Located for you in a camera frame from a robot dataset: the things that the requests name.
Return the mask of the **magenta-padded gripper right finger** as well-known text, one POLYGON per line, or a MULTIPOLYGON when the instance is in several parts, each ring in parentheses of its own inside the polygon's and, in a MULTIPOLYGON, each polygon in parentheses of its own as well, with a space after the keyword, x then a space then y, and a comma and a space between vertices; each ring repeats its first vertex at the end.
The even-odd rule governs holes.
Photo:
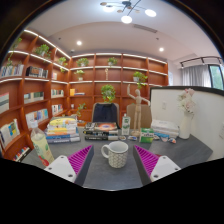
POLYGON ((180 170, 180 167, 169 157, 156 155, 137 145, 133 146, 133 156, 143 185, 180 170))

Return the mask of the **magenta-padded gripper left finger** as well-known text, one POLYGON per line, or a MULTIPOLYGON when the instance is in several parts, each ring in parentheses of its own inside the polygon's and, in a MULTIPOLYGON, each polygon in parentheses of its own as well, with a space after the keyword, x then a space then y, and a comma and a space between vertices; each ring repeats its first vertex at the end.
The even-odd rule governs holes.
POLYGON ((70 156, 60 155, 45 168, 45 171, 82 186, 93 155, 94 146, 89 145, 70 156))

